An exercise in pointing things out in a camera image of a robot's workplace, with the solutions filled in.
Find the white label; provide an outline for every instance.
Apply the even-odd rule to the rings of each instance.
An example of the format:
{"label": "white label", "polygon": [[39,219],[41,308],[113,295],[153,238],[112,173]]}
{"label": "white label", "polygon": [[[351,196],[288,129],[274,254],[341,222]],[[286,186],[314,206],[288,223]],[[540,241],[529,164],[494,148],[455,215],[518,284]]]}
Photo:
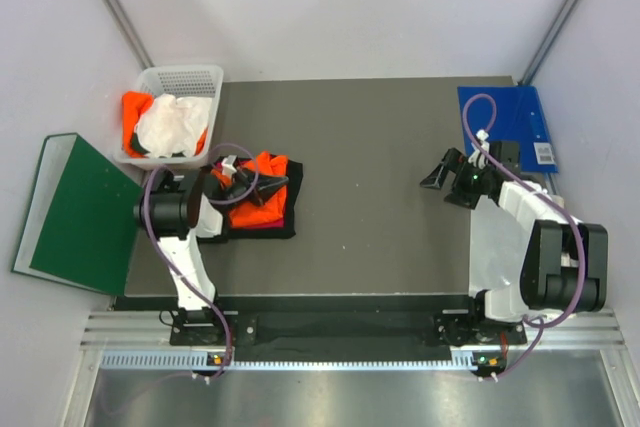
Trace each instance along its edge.
{"label": "white label", "polygon": [[536,151],[536,159],[538,165],[555,165],[556,160],[551,150],[551,144],[548,142],[534,142],[533,148]]}

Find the orange cloth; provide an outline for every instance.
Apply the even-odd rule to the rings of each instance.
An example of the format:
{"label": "orange cloth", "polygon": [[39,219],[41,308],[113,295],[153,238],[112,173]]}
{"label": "orange cloth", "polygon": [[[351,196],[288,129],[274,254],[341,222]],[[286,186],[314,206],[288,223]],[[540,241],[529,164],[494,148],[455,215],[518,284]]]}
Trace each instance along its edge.
{"label": "orange cloth", "polygon": [[[265,175],[287,175],[287,163],[289,158],[286,155],[278,155],[271,157],[269,152],[262,152],[256,157],[260,174]],[[253,161],[243,164],[243,167],[255,171]],[[229,185],[228,177],[214,170],[214,175],[218,177],[225,185]],[[284,206],[287,200],[287,186],[282,187],[271,197],[262,207],[253,205],[251,202],[243,202],[234,207],[229,213],[231,226],[234,229],[250,227],[252,225],[266,224],[267,222],[275,222],[284,217]]]}
{"label": "orange cloth", "polygon": [[[153,96],[150,94],[129,91],[122,96],[122,148],[129,154],[129,157],[144,158],[144,155],[131,148],[131,137],[133,137],[133,132],[138,120],[140,120],[140,116],[149,110],[152,105]],[[196,155],[199,154],[204,147],[207,130],[208,129],[205,129],[198,140]]]}

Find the gray table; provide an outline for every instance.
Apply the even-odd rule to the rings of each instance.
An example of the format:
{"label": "gray table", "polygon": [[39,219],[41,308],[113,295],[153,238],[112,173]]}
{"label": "gray table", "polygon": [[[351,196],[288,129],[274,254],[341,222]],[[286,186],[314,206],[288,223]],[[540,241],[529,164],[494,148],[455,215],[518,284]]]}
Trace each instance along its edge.
{"label": "gray table", "polygon": [[[470,214],[418,187],[462,147],[459,85],[509,77],[225,84],[214,141],[302,162],[290,240],[203,245],[220,293],[466,293]],[[175,295],[140,235],[126,294]]]}

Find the green binder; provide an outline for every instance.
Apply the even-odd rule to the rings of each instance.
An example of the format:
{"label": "green binder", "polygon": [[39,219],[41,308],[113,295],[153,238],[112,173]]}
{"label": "green binder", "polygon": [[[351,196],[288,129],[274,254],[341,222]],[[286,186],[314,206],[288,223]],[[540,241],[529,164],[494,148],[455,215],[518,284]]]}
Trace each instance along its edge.
{"label": "green binder", "polygon": [[78,134],[47,137],[13,272],[124,294],[140,192]]}

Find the blue folder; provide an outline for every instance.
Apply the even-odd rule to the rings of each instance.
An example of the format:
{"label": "blue folder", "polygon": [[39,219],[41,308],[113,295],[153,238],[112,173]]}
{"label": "blue folder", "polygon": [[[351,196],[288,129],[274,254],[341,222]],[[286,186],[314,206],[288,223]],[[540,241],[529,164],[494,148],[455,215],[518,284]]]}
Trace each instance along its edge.
{"label": "blue folder", "polygon": [[[523,172],[558,172],[551,147],[551,137],[544,120],[538,91],[532,86],[514,87],[458,87],[460,120],[464,104],[472,96],[485,93],[492,96],[498,114],[489,131],[489,143],[495,140],[515,140],[520,143],[520,163]],[[469,125],[475,134],[487,127],[491,118],[491,104],[476,100],[469,108]],[[463,132],[467,155],[473,153],[471,140]]]}

